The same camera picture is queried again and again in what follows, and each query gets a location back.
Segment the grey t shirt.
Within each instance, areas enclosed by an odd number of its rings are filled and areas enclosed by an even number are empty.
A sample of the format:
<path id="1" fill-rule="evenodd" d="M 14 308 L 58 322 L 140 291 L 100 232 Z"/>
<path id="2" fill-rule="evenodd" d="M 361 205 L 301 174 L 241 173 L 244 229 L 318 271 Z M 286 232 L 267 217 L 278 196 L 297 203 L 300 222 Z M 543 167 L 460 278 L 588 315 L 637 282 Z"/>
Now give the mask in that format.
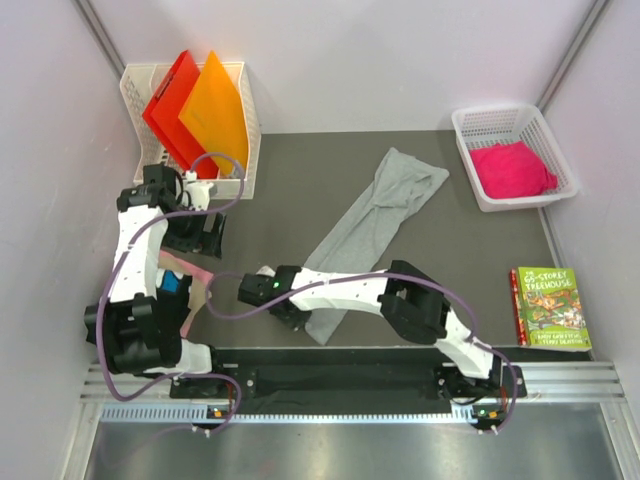
<path id="1" fill-rule="evenodd" d="M 400 225 L 449 178 L 449 171 L 390 148 L 362 192 L 304 266 L 320 272 L 364 273 L 378 262 Z"/>

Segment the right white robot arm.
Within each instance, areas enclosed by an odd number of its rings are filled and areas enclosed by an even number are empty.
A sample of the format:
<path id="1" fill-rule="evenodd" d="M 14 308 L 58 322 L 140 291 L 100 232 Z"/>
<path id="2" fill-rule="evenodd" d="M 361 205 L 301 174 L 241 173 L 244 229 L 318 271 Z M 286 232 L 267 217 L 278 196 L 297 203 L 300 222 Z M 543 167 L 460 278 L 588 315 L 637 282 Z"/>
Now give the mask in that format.
<path id="1" fill-rule="evenodd" d="M 274 273 L 246 274 L 238 300 L 265 308 L 290 326 L 302 327 L 316 310 L 347 310 L 385 319 L 402 339 L 432 345 L 447 356 L 476 394 L 487 396 L 504 380 L 502 360 L 474 338 L 451 305 L 451 293 L 406 261 L 361 274 L 280 266 Z"/>

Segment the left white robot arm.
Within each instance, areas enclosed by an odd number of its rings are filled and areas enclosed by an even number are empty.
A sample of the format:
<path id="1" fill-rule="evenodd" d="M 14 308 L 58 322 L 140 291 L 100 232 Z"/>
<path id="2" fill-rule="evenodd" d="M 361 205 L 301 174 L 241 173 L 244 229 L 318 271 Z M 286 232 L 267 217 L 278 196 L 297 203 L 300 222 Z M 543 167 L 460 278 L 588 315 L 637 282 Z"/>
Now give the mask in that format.
<path id="1" fill-rule="evenodd" d="M 180 332 L 191 312 L 193 275 L 160 265 L 168 249 L 221 257 L 226 218 L 218 213 L 208 227 L 200 212 L 209 201 L 195 172 L 181 174 L 163 164 L 144 167 L 142 184 L 118 197 L 115 280 L 105 305 L 90 305 L 84 313 L 86 340 L 103 346 L 111 374 L 191 373 L 194 387 L 209 397 L 226 387 L 227 374 L 213 363 L 211 348 Z M 198 213 L 189 215 L 191 209 Z"/>

